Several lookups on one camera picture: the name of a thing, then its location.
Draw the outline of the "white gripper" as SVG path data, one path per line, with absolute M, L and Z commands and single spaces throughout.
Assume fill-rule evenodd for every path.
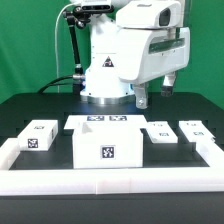
M 170 35 L 166 29 L 122 29 L 117 35 L 116 73 L 123 82 L 135 85 L 136 107 L 139 109 L 148 107 L 146 82 L 165 75 L 161 95 L 170 97 L 176 80 L 175 71 L 188 65 L 190 30 L 181 28 L 174 39 Z

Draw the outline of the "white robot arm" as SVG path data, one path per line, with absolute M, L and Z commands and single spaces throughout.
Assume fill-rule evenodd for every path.
M 177 71 L 190 55 L 184 25 L 187 0 L 70 0 L 78 27 L 90 27 L 91 63 L 81 99 L 118 104 L 133 99 L 148 106 L 148 84 L 163 79 L 161 94 L 173 94 Z

